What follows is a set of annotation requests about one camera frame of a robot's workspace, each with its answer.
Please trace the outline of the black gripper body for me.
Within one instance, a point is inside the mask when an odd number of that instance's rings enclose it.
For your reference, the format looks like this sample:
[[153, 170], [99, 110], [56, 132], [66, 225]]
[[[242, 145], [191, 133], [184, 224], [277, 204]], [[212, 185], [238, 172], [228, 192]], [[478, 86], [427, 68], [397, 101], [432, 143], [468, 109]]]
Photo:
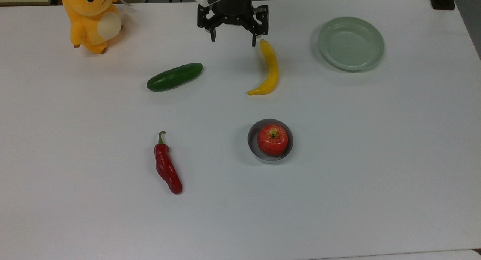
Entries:
[[244, 12], [251, 7], [251, 0], [210, 0], [212, 8], [224, 15], [224, 23], [244, 25]]

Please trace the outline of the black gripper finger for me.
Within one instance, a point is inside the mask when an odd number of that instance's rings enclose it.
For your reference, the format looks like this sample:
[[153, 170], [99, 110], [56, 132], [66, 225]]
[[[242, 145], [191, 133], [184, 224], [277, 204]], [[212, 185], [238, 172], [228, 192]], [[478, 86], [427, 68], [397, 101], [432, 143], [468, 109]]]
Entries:
[[256, 41], [269, 33], [269, 6], [251, 6], [244, 12], [244, 28], [251, 33], [251, 46], [256, 46]]
[[210, 33], [212, 42], [216, 39], [216, 28], [224, 23], [224, 15], [211, 7], [198, 6], [197, 26]]

